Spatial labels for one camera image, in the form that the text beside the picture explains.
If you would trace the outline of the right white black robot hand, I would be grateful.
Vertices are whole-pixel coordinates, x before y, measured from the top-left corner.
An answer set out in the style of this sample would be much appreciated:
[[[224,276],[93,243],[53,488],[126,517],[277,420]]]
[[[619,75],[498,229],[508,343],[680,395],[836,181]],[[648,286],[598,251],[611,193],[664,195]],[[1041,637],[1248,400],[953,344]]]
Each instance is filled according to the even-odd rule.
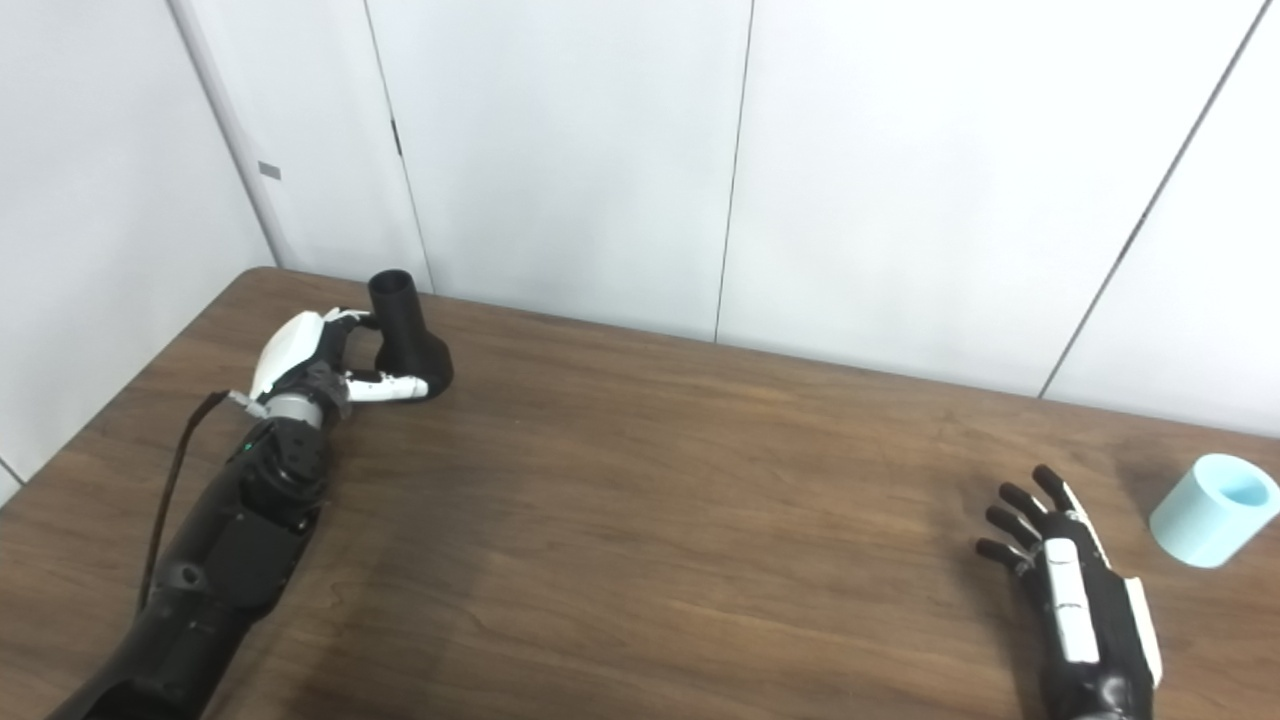
[[[1043,637],[1041,697],[1051,719],[1152,719],[1164,657],[1143,582],[1114,569],[1085,507],[1053,469],[998,488],[986,520],[1009,539],[979,538],[975,553],[1004,566]]]

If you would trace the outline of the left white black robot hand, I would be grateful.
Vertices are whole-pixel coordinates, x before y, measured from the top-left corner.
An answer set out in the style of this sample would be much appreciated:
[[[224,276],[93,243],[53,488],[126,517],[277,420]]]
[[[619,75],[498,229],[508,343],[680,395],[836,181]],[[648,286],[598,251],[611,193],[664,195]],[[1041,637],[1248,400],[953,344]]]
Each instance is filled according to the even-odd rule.
[[[262,348],[250,391],[230,397],[259,420],[284,418],[324,429],[348,418],[357,404],[425,401],[447,388],[407,372],[349,369],[346,346],[358,328],[380,332],[389,347],[390,333],[374,313],[334,307],[297,314]]]

